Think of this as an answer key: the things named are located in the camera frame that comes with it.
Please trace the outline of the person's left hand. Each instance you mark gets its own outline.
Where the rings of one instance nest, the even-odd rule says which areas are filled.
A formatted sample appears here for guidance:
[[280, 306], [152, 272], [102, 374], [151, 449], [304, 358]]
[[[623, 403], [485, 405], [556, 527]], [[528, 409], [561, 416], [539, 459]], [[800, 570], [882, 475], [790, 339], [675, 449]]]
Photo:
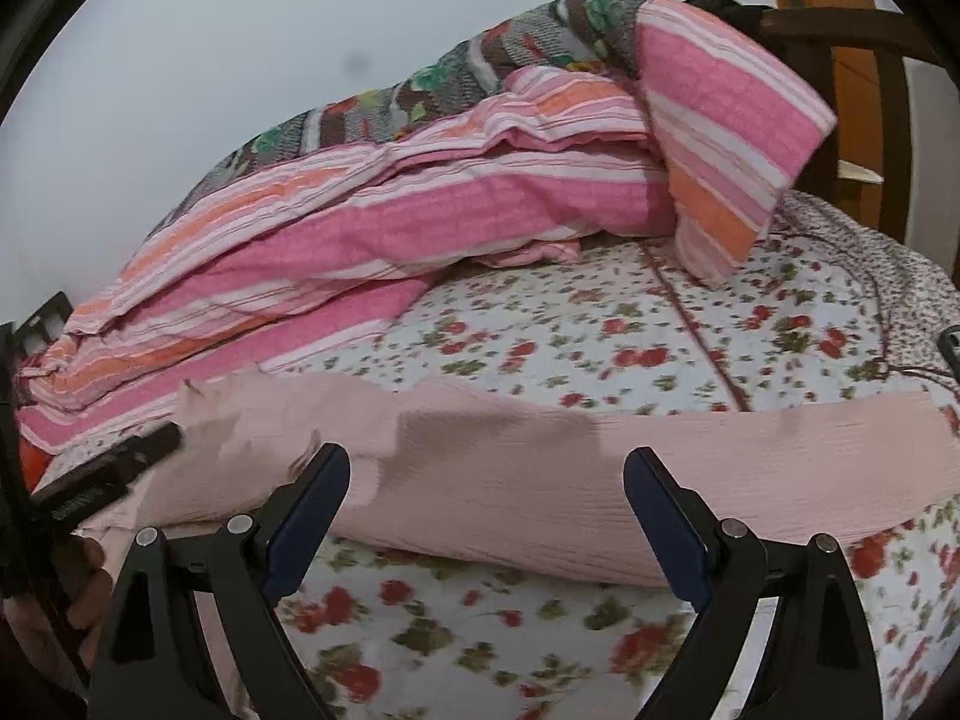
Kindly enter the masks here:
[[65, 606], [28, 593], [2, 600], [2, 694], [24, 689], [31, 700], [53, 694], [85, 702], [83, 671], [93, 667], [114, 582], [96, 539], [74, 536], [53, 558], [55, 590]]

